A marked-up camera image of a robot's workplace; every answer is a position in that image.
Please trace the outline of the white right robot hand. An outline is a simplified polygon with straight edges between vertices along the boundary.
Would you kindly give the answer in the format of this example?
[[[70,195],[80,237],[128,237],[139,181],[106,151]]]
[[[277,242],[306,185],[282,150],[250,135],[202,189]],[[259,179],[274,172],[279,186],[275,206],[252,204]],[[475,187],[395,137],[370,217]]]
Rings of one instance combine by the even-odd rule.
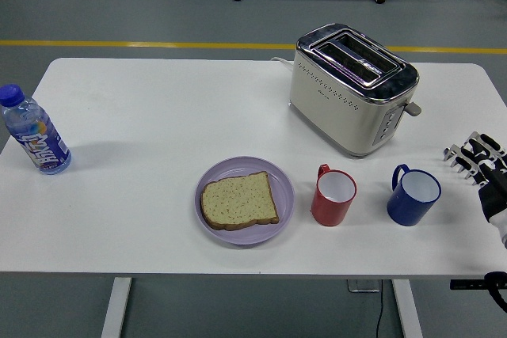
[[[457,148],[455,163],[479,186],[486,221],[498,230],[506,246],[506,148],[489,135],[474,131]]]

